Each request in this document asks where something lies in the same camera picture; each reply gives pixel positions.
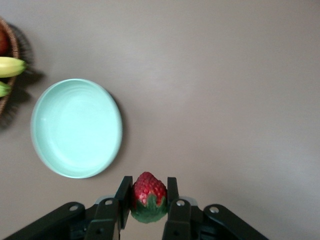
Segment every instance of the wicker basket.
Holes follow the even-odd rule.
[[[12,31],[12,29],[8,25],[8,23],[6,23],[6,21],[2,17],[0,17],[0,30],[3,30],[7,34],[7,36],[9,37],[10,49],[9,49],[7,56],[18,59],[20,57],[18,40],[17,40],[14,32]],[[13,77],[8,77],[8,78],[1,78],[0,80],[2,82],[7,83],[8,85],[10,85],[11,89],[13,89],[13,87],[15,85],[16,77],[13,76]],[[4,109],[6,107],[8,100],[9,100],[9,97],[10,97],[10,94],[3,96],[3,97],[0,97],[0,118],[2,116],[2,113],[4,112]]]

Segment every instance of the basket rim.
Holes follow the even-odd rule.
[[[18,59],[20,57],[18,40],[17,40],[14,32],[12,31],[12,29],[8,25],[8,23],[1,16],[0,16],[0,30],[4,31],[7,34],[9,41],[10,41],[10,45],[11,45],[11,54],[15,59]],[[16,76],[10,77],[7,82],[7,84],[9,86],[11,86],[11,89],[15,85],[16,78],[17,78]],[[10,95],[11,94],[9,93],[6,96],[0,97],[0,118],[2,116],[2,113],[5,110],[5,107],[8,103]]]

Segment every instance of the green calyx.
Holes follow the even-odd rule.
[[[157,205],[157,196],[151,194],[147,198],[146,205],[136,201],[136,208],[131,208],[131,215],[141,223],[152,223],[159,221],[167,214],[167,199],[163,196],[161,204]]]

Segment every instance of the strawberry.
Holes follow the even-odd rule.
[[[150,172],[142,173],[132,186],[131,215],[141,223],[160,220],[167,214],[167,188]]]

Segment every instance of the red strawberry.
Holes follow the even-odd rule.
[[[0,56],[4,56],[9,50],[7,34],[0,29]]]
[[[145,171],[132,186],[131,215],[139,222],[147,224],[160,220],[166,214],[166,186]]]

